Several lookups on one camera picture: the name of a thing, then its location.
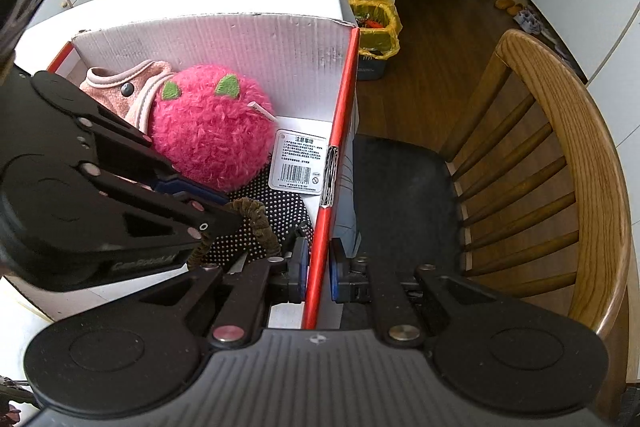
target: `orange shoe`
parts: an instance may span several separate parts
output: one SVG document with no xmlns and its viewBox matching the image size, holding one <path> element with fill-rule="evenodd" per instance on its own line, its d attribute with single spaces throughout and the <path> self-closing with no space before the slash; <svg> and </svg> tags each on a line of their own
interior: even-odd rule
<svg viewBox="0 0 640 427">
<path fill-rule="evenodd" d="M 524 10 L 524 6 L 520 3 L 514 4 L 510 8 L 507 8 L 507 13 L 511 15 L 511 17 L 515 17 L 520 10 Z"/>
<path fill-rule="evenodd" d="M 496 0 L 494 6 L 498 10 L 506 10 L 515 4 L 513 0 Z"/>
</svg>

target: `paper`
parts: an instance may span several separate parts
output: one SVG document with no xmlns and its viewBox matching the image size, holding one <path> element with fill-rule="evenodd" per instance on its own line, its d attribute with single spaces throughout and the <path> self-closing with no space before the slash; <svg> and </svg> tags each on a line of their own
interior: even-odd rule
<svg viewBox="0 0 640 427">
<path fill-rule="evenodd" d="M 320 136 L 278 129 L 269 186 L 275 190 L 320 194 L 328 141 Z"/>
</svg>

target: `plastic bag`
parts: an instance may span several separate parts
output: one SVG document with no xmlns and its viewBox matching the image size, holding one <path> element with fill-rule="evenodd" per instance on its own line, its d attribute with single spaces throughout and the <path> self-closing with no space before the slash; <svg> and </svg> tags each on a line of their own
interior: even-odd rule
<svg viewBox="0 0 640 427">
<path fill-rule="evenodd" d="M 356 18 L 372 20 L 382 28 L 360 28 L 360 55 L 387 60 L 400 51 L 400 17 L 392 0 L 349 0 Z"/>
</svg>

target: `wooden chair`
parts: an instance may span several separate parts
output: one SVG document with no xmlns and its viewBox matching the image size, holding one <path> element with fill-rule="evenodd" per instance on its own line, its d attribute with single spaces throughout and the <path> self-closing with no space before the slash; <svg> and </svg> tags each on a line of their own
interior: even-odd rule
<svg viewBox="0 0 640 427">
<path fill-rule="evenodd" d="M 462 160 L 455 161 L 513 73 L 520 77 L 529 94 L 484 141 L 475 147 L 466 147 L 464 150 L 468 152 L 470 149 L 471 152 Z M 493 163 L 492 168 L 467 183 L 455 198 L 452 182 L 460 181 L 463 175 L 472 171 L 536 102 L 548 121 L 499 162 Z M 525 298 L 574 285 L 568 315 L 604 338 L 612 328 L 625 294 L 631 244 L 630 213 L 620 160 L 609 131 L 586 88 L 546 46 L 520 31 L 509 30 L 498 42 L 462 115 L 440 149 L 439 157 L 434 152 L 409 144 L 356 137 L 354 197 L 358 225 L 362 230 L 362 244 L 379 255 L 393 251 L 398 271 L 398 264 L 405 259 L 410 261 L 404 268 L 409 265 L 415 267 L 418 261 L 449 266 L 458 271 L 458 260 L 438 256 L 442 256 L 443 251 L 447 258 L 469 255 L 472 262 L 463 273 L 472 277 L 498 273 L 542 258 L 550 259 L 546 256 L 578 243 L 577 266 L 568 273 L 517 285 L 511 284 L 512 281 L 507 277 L 497 286 L 505 293 Z M 489 198 L 479 210 L 459 221 L 459 215 L 464 216 L 457 213 L 460 204 L 481 194 L 511 171 L 534 153 L 551 134 L 556 135 L 563 156 L 524 181 L 502 190 L 497 197 Z M 412 167 L 419 156 L 422 162 L 419 168 Z M 450 164 L 454 161 L 457 168 L 452 166 L 449 169 L 452 170 L 449 177 L 449 171 L 444 172 L 445 162 Z M 425 173 L 424 166 L 429 168 L 429 164 L 435 167 Z M 472 237 L 469 243 L 460 244 L 460 227 L 465 229 L 495 216 L 551 179 L 565 166 L 573 183 L 571 192 L 555 196 L 550 203 L 523 216 L 510 216 L 508 222 L 498 229 Z M 433 188 L 434 184 L 447 187 L 447 190 Z M 445 192 L 453 203 L 434 203 L 434 200 L 442 199 Z M 480 248 L 494 245 L 543 223 L 572 204 L 577 205 L 577 230 L 489 263 L 478 264 L 473 261 L 474 253 Z M 380 215 L 377 216 L 372 214 L 375 212 L 372 207 L 376 206 L 380 209 Z M 394 222 L 395 216 L 401 216 L 400 220 Z M 381 219 L 389 226 L 382 226 Z M 455 233 L 443 234 L 442 230 L 451 228 L 452 222 L 453 227 L 458 229 L 454 230 Z M 395 230 L 397 227 L 404 229 L 398 232 Z M 395 233 L 391 240 L 386 239 L 389 229 L 394 229 Z M 433 237 L 423 237 L 425 233 Z M 418 243 L 407 246 L 402 244 L 402 238 L 405 237 L 420 239 Z M 451 237 L 455 238 L 455 245 L 452 245 Z M 437 247 L 435 251 L 430 251 L 433 243 L 437 243 Z"/>
</svg>

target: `black seat cushion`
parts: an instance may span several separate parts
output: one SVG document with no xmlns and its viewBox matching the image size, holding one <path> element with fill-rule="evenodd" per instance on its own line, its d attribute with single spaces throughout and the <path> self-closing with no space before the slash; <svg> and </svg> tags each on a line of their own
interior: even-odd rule
<svg viewBox="0 0 640 427">
<path fill-rule="evenodd" d="M 418 264 L 460 272 L 460 216 L 444 160 L 415 145 L 358 134 L 353 189 L 362 242 L 358 253 L 396 272 Z M 345 305 L 341 328 L 365 327 L 357 305 Z"/>
</svg>

